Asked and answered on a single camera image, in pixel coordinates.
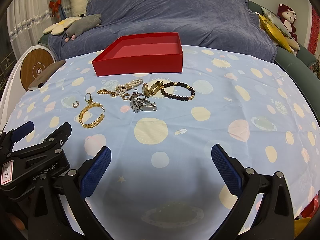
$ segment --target watch face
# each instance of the watch face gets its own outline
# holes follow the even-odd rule
[[[142,86],[142,93],[145,94],[148,90],[148,85],[147,83],[144,83],[143,86]]]

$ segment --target blue gripper pad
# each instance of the blue gripper pad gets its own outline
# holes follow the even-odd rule
[[[108,147],[103,147],[97,155],[98,158],[91,165],[81,180],[80,195],[82,199],[90,197],[93,194],[100,179],[111,162],[111,151]]]
[[[15,129],[12,132],[11,141],[13,143],[16,143],[16,142],[20,141],[22,138],[24,138],[29,133],[31,133],[33,131],[34,127],[35,126],[34,126],[33,122],[31,122],[31,121],[26,122],[25,124],[23,124],[22,126],[18,127],[17,129]]]
[[[211,158],[232,195],[242,194],[242,179],[232,166],[225,153],[216,145],[212,147]]]

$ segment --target red gift box lid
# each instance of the red gift box lid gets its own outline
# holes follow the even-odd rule
[[[92,65],[97,76],[133,73],[181,73],[183,52],[178,33],[122,36]]]

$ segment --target beaded bracelet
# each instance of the beaded bracelet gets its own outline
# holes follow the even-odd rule
[[[177,96],[177,95],[168,94],[164,91],[164,89],[167,87],[170,87],[170,86],[185,87],[186,89],[188,89],[191,92],[191,96],[190,97],[181,97],[181,96]],[[176,100],[180,100],[180,101],[188,101],[188,100],[192,100],[195,96],[195,90],[192,87],[188,86],[188,84],[185,84],[185,83],[170,82],[170,83],[164,84],[160,88],[161,88],[161,90],[160,90],[161,94],[166,98],[172,98],[172,99],[176,99]]]

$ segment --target silver watch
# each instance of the silver watch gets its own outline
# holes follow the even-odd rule
[[[156,111],[157,105],[156,103],[150,103],[149,100],[146,99],[144,94],[138,94],[133,92],[130,98],[130,106],[132,111],[138,113],[140,111]]]

